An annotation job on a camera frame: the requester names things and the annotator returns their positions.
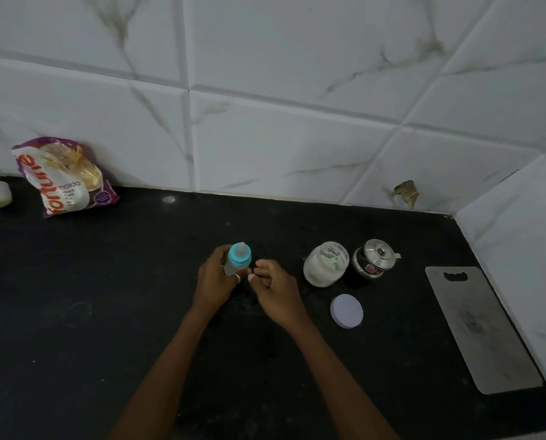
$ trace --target person's left hand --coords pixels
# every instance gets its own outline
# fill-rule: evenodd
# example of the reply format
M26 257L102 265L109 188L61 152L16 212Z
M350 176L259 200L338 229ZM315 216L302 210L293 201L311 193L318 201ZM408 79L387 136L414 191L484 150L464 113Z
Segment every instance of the person's left hand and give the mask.
M217 247L208 260L200 267L198 283L194 295L193 307L209 312L210 315L224 304L233 288L242 281L251 269L239 270L236 275L226 276L224 274L224 262L232 244Z

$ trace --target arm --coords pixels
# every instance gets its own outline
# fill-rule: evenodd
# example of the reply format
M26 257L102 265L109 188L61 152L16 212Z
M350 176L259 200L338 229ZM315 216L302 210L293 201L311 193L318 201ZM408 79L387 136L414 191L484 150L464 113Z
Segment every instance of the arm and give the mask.
M236 276L225 276L222 267L230 247L218 247L200 267L191 309L120 414L109 440L155 440L169 435L187 371L204 329L238 283ZM240 277L248 273L250 269L238 272Z
M306 313L295 278L275 261L256 262L248 279L265 312L295 340L322 392L341 440L397 440L372 401L330 349Z

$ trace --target cutting board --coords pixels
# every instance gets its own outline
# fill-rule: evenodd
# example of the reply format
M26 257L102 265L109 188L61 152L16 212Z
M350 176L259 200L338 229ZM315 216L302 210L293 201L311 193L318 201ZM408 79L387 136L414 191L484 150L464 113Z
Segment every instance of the cutting board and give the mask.
M478 267L426 267L426 276L479 391L542 386L538 369Z

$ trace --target blue bottle cap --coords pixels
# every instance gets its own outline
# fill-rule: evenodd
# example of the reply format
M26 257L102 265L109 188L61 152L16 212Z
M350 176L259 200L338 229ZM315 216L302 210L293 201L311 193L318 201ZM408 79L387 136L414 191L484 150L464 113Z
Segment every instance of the blue bottle cap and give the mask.
M234 244L228 252L228 259L235 266L242 266L251 258L251 248L243 242Z

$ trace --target person's right hand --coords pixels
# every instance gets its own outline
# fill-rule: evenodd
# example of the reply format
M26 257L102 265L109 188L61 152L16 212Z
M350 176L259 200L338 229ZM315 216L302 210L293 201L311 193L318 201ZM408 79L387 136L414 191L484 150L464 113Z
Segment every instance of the person's right hand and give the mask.
M256 274L250 274L248 280L269 317L288 332L309 322L295 278L277 261L259 259L255 264Z

